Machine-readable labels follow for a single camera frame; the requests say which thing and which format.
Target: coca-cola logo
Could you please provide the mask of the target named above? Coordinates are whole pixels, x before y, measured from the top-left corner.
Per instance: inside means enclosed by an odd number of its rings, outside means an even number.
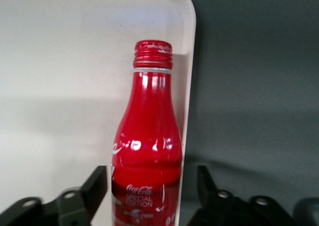
[[[130,184],[126,187],[126,191],[138,195],[151,195],[152,188],[152,186],[134,187],[132,184]]]

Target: bottle label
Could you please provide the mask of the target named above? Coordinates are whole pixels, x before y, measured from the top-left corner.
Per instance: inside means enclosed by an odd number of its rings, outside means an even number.
[[[178,199],[179,177],[174,182],[141,185],[117,183],[115,169],[112,181],[112,211],[114,226],[173,226]]]

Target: black bracket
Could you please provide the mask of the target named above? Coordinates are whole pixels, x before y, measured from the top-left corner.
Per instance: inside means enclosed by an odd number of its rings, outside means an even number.
[[[197,169],[197,190],[202,208],[188,226],[296,226],[272,198],[254,196],[249,203],[218,190],[206,166]]]
[[[90,226],[107,192],[106,166],[98,166],[79,189],[69,189],[45,205],[24,198],[0,215],[0,226]]]

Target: screw hole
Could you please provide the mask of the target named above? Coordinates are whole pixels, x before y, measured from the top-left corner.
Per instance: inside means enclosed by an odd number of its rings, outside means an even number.
[[[267,206],[268,205],[267,200],[265,200],[263,198],[257,198],[256,199],[256,203],[259,204],[259,205],[262,205],[262,206]]]
[[[71,222],[71,225],[72,225],[72,226],[76,226],[76,225],[78,225],[78,224],[79,224],[79,222],[78,222],[77,220],[74,220],[74,221]]]
[[[70,198],[72,198],[73,196],[75,196],[75,193],[74,193],[74,192],[70,192],[70,193],[65,194],[65,195],[64,195],[64,198],[70,199]]]
[[[29,207],[31,205],[34,205],[35,202],[36,202],[35,200],[28,200],[22,204],[22,207]]]

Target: gray background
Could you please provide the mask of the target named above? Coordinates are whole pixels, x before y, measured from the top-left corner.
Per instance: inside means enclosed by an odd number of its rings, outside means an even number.
[[[319,197],[319,0],[192,0],[197,17],[180,225],[196,167],[290,214]]]

